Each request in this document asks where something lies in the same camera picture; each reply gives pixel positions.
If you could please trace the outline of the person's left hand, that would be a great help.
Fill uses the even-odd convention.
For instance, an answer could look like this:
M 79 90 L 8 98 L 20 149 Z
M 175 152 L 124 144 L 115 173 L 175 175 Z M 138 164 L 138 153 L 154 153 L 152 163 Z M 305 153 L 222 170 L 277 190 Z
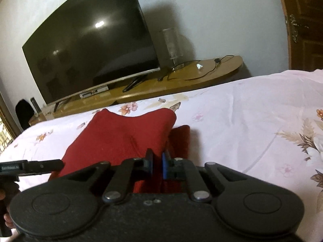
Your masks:
M 15 182 L 1 184 L 1 202 L 3 202 L 3 205 L 5 206 L 5 210 L 1 217 L 4 219 L 5 225 L 10 229 L 15 228 L 10 216 L 10 203 L 14 196 L 16 196 L 19 192 L 19 185 Z

